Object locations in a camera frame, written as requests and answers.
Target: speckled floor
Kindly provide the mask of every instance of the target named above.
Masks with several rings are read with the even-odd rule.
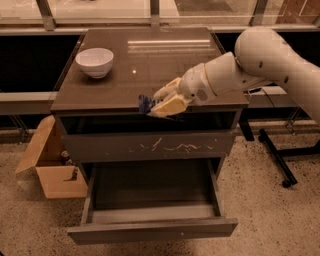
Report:
[[[299,126],[296,136],[283,126],[266,130],[278,148],[311,146],[320,138],[320,129],[308,124]],[[0,251],[5,256],[320,255],[319,157],[289,162],[299,183],[284,189],[266,147],[238,136],[218,179],[227,216],[239,221],[231,237],[78,246],[67,227],[80,223],[84,199],[47,200],[33,171],[15,176],[26,143],[0,137]]]

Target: bowl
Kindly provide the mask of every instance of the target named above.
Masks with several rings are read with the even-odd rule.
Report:
[[[113,65],[113,52],[104,48],[91,48],[77,54],[80,70],[92,78],[105,77]]]

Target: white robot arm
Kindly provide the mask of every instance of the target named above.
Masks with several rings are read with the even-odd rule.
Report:
[[[161,88],[150,115],[178,114],[190,103],[204,105],[228,91],[275,83],[320,124],[320,68],[301,58],[279,34],[265,27],[246,29],[236,41],[235,55],[198,64]]]

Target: open cardboard box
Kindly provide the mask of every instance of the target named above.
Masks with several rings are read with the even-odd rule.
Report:
[[[87,184],[80,170],[76,172],[75,178],[75,167],[62,165],[61,152],[64,150],[55,119],[48,116],[35,130],[16,174],[34,167],[47,198],[86,197]]]

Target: cabinet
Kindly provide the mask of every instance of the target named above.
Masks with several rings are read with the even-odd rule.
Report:
[[[189,106],[175,119],[140,114],[138,96],[221,53],[204,28],[89,30],[79,51],[114,52],[111,72],[94,80],[73,63],[51,107],[62,140],[88,184],[79,244],[229,236],[216,184],[248,105],[229,93]]]

